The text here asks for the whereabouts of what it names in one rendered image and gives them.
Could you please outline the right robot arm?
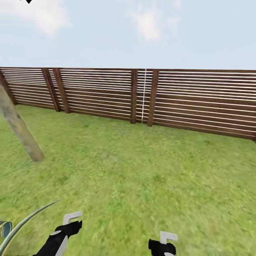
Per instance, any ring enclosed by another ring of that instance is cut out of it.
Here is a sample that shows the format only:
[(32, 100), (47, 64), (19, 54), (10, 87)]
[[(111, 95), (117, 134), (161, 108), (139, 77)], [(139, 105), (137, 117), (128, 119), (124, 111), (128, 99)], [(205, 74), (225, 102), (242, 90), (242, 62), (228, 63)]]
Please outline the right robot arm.
[(166, 240), (178, 241), (178, 236), (174, 233), (160, 231), (160, 242), (149, 240), (148, 248), (151, 249), (153, 256), (175, 256), (176, 247), (167, 243)]

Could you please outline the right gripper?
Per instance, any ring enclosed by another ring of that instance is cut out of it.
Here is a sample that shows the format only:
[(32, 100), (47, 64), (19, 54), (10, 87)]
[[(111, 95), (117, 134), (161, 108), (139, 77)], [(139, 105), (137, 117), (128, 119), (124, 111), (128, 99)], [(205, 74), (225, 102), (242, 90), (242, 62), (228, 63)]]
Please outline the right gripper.
[(161, 249), (170, 250), (173, 253), (173, 255), (176, 255), (176, 247), (170, 243), (161, 244), (159, 241), (150, 239), (148, 243), (148, 248), (151, 249), (151, 254), (153, 256), (159, 256), (159, 252), (161, 251)]

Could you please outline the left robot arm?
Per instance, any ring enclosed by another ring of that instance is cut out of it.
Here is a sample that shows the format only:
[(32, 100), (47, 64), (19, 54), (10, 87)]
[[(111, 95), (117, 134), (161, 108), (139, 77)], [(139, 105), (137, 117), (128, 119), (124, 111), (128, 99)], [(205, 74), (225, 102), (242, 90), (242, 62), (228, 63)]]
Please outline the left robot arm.
[(69, 220), (81, 217), (80, 211), (65, 214), (63, 224), (49, 235), (46, 243), (40, 251), (33, 256), (62, 256), (66, 250), (68, 239), (71, 235), (77, 234), (82, 228), (82, 221), (70, 222)]

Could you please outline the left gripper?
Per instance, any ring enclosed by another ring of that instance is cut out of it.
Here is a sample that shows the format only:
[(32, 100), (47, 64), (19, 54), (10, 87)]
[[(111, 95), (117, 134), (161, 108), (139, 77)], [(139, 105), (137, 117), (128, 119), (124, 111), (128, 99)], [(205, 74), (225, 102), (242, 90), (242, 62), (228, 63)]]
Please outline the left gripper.
[[(61, 226), (58, 226), (55, 230), (59, 230), (59, 229), (62, 229), (62, 228), (67, 228), (68, 231), (69, 231), (69, 237), (71, 235), (74, 235), (74, 234), (77, 234), (79, 232), (79, 229), (82, 228), (82, 221), (76, 221), (76, 222), (72, 222), (70, 224), (67, 224), (67, 225), (61, 225)], [(68, 239), (69, 239), (68, 237)]]

